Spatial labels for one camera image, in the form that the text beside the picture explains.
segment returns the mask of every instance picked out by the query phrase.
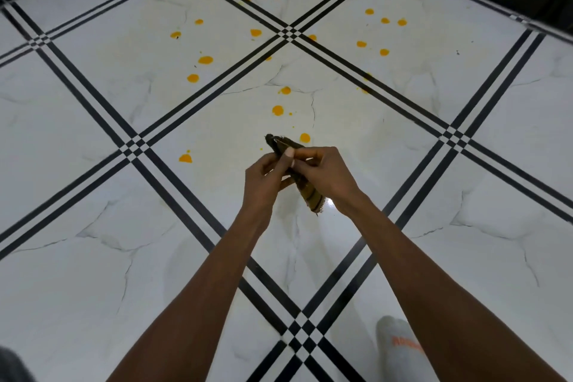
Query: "person's right hand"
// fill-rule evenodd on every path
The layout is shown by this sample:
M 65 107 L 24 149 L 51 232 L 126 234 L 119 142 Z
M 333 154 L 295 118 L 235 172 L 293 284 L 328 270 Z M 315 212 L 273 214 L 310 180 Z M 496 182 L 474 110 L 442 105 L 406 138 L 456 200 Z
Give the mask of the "person's right hand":
M 298 148 L 291 168 L 304 175 L 322 195 L 332 199 L 344 215 L 364 197 L 336 147 Z

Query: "forearm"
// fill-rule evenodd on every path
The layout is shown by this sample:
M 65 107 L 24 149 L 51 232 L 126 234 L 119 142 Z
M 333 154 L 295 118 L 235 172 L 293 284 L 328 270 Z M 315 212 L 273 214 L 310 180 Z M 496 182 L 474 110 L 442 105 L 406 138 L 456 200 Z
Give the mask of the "forearm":
M 364 195 L 345 207 L 442 382 L 563 381 Z
M 257 234 L 255 221 L 239 214 L 189 283 L 125 355 L 108 382 L 204 381 Z

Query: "paint drop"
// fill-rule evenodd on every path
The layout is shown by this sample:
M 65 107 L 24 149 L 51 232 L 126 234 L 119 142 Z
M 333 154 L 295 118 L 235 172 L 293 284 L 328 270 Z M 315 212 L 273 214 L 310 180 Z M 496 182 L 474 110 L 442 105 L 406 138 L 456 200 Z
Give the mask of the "paint drop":
M 191 158 L 191 156 L 189 154 L 181 155 L 181 157 L 179 158 L 179 161 L 185 162 L 185 163 L 193 163 L 193 159 Z
M 274 113 L 277 117 L 281 116 L 284 112 L 285 112 L 285 110 L 283 109 L 282 106 L 275 106 L 275 107 L 273 107 L 273 113 Z

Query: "yellow stain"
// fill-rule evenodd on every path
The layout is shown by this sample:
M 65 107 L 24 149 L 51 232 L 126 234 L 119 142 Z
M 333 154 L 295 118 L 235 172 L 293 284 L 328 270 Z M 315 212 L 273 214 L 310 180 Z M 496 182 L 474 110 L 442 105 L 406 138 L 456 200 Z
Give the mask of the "yellow stain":
M 275 106 L 275 107 L 273 107 L 273 113 L 274 113 L 277 117 L 281 116 L 284 112 L 285 112 L 285 110 L 283 109 L 282 106 Z
M 179 158 L 179 161 L 185 163 L 193 163 L 193 159 L 189 154 L 182 154 L 181 157 Z
M 211 56 L 201 56 L 199 58 L 199 63 L 200 64 L 211 64 L 211 62 L 213 62 L 213 58 Z

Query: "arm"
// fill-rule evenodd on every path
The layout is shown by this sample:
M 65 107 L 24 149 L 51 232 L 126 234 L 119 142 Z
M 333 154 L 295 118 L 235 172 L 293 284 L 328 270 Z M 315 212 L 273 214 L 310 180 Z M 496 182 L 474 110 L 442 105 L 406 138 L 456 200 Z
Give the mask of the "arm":
M 125 355 L 108 382 L 204 381 L 250 254 L 269 225 L 292 162 L 264 155 L 245 172 L 243 206 L 199 270 Z
M 295 158 L 294 169 L 362 233 L 442 382 L 564 382 L 376 208 L 336 148 L 298 149 Z

